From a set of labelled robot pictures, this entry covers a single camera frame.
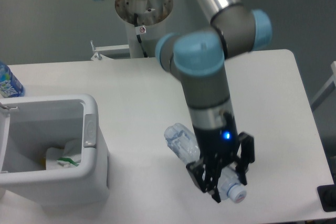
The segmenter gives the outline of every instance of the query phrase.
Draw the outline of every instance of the bottle cap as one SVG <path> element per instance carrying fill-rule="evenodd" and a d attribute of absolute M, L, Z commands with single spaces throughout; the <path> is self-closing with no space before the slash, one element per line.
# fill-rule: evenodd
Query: bottle cap
<path fill-rule="evenodd" d="M 239 203 L 245 199 L 246 190 L 243 185 L 234 185 L 227 193 L 227 196 L 229 196 L 234 203 Z"/>

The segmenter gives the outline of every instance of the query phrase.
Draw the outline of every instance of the clear plastic bottle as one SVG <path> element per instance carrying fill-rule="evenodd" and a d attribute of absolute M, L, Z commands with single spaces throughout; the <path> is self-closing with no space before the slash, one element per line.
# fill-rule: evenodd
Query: clear plastic bottle
<path fill-rule="evenodd" d="M 195 135 L 183 124 L 175 123 L 164 132 L 167 146 L 187 165 L 197 161 L 200 157 Z M 243 201 L 246 197 L 246 190 L 240 183 L 237 173 L 230 167 L 222 169 L 218 180 L 218 192 L 221 200 L 230 198 L 234 203 Z"/>
<path fill-rule="evenodd" d="M 25 89 L 12 74 L 9 67 L 0 61 L 0 93 L 4 98 L 22 97 Z"/>

